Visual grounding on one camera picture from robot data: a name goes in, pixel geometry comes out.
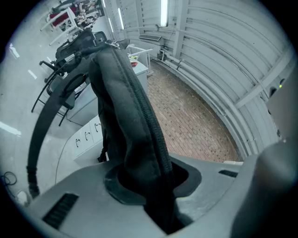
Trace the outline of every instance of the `zipper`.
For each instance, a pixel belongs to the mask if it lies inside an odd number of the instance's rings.
[[[113,53],[116,55],[116,58],[118,59],[120,65],[123,68],[125,77],[128,80],[130,87],[135,93],[136,100],[140,105],[141,111],[144,115],[146,124],[149,128],[150,135],[152,137],[153,148],[155,151],[157,162],[162,171],[162,175],[166,180],[166,184],[167,184],[167,187],[169,188],[169,191],[172,191],[175,185],[174,174],[173,174],[172,164],[168,155],[168,150],[163,138],[163,133],[159,126],[158,120],[155,116],[153,109],[148,105],[150,102],[146,98],[147,95],[145,94],[144,90],[140,88],[140,85],[138,84],[138,81],[137,81],[138,79],[131,71],[131,68],[125,63],[123,54],[119,53],[119,51],[113,47],[112,47],[112,50],[113,50]]]

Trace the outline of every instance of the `drawer handle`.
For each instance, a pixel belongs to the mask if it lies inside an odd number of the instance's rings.
[[[94,127],[95,127],[96,132],[98,132],[98,130],[97,130],[97,128],[96,128],[98,125],[100,125],[100,124],[96,124],[96,123],[94,123]]]
[[[78,147],[78,144],[77,144],[78,141],[81,141],[81,140],[80,140],[80,139],[75,139],[76,147]]]
[[[88,132],[88,133],[87,133],[87,132],[85,132],[85,138],[86,138],[86,140],[88,140],[88,139],[87,139],[87,137],[86,137],[86,135],[88,135],[88,134],[90,134],[90,132]]]

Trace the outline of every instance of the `cabinet drawer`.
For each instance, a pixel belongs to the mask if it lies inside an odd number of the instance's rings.
[[[74,152],[74,156],[79,156],[80,154],[83,153],[84,148],[83,148],[83,141],[81,137],[81,131],[77,131],[71,138],[70,138],[70,143],[72,147],[72,151]]]
[[[99,120],[99,117],[96,116],[94,117],[90,122],[90,129],[91,129],[91,134],[93,137],[94,143],[98,143],[99,141],[102,140],[102,126],[101,122]]]
[[[83,126],[83,128],[80,131],[84,150],[87,150],[94,144],[89,123]]]

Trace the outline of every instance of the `curved metal wall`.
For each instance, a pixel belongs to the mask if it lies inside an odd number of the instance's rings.
[[[222,118],[240,150],[245,143],[255,143],[261,152],[278,141],[265,103],[270,87],[278,87],[280,80],[290,74],[297,57],[278,22],[260,3],[169,0],[169,26],[157,30],[160,0],[114,1],[122,10],[131,43],[138,46],[139,33],[143,32],[162,36],[165,49],[203,73],[228,96],[253,135],[253,141],[239,139],[233,125]],[[245,157],[248,152],[242,150],[241,154]]]

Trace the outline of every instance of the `red brick floor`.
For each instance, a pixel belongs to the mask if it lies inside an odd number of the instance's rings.
[[[187,84],[152,61],[148,97],[168,151],[209,161],[239,161],[236,144],[220,118]]]

